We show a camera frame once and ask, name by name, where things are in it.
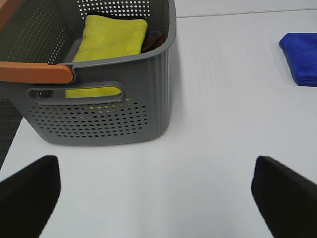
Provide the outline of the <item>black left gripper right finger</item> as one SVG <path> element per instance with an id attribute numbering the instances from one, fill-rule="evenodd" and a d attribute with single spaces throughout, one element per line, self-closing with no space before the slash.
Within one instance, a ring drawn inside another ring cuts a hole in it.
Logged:
<path id="1" fill-rule="evenodd" d="M 275 238 L 317 236 L 317 185 L 269 156 L 258 156 L 251 193 Z"/>

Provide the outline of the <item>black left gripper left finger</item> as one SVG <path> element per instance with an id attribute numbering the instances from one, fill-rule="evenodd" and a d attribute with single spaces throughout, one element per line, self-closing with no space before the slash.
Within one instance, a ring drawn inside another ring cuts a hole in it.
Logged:
<path id="1" fill-rule="evenodd" d="M 0 236 L 38 238 L 61 192 L 57 156 L 47 155 L 0 182 Z"/>

